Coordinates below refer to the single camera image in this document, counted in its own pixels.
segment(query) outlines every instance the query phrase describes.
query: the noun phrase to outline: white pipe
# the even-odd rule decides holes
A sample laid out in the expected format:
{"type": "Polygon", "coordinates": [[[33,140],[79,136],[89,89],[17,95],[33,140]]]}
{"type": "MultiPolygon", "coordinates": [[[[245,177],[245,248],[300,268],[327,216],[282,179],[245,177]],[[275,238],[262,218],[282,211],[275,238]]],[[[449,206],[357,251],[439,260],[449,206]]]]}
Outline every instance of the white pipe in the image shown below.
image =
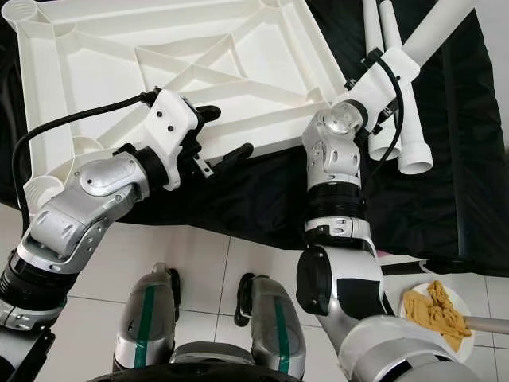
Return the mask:
{"type": "MultiPolygon", "coordinates": [[[[382,19],[383,38],[386,48],[401,48],[398,21],[394,14],[391,0],[380,4],[380,18],[382,19]]],[[[415,175],[425,173],[433,167],[431,149],[424,141],[421,120],[417,104],[415,103],[412,85],[401,89],[405,115],[403,117],[403,130],[401,132],[402,152],[398,157],[398,167],[401,173],[415,175]]]]}
{"type": "MultiPolygon", "coordinates": [[[[366,53],[369,53],[374,48],[379,48],[383,51],[382,28],[380,27],[379,9],[376,0],[363,0],[363,13],[366,53]]],[[[375,161],[379,161],[386,153],[396,134],[394,118],[390,117],[381,126],[382,130],[377,135],[370,134],[367,140],[369,156],[375,161]]],[[[400,153],[401,140],[398,139],[387,160],[397,158],[400,153]]]]}
{"type": "Polygon", "coordinates": [[[474,9],[476,0],[439,0],[426,15],[403,50],[422,67],[474,9]]]}

